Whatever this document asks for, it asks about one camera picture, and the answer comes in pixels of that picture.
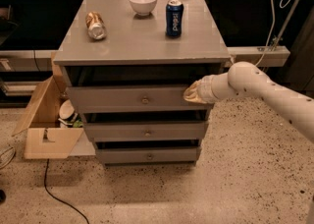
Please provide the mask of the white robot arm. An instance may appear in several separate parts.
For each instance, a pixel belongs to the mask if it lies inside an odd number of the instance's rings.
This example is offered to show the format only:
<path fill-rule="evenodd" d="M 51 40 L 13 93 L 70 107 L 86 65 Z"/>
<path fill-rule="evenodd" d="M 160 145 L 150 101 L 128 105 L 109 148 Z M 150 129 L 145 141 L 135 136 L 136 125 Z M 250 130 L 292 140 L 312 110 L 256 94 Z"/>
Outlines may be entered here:
<path fill-rule="evenodd" d="M 261 98 L 314 142 L 314 99 L 276 84 L 251 63 L 237 62 L 226 73 L 205 76 L 183 93 L 186 101 L 202 104 L 240 97 Z"/>

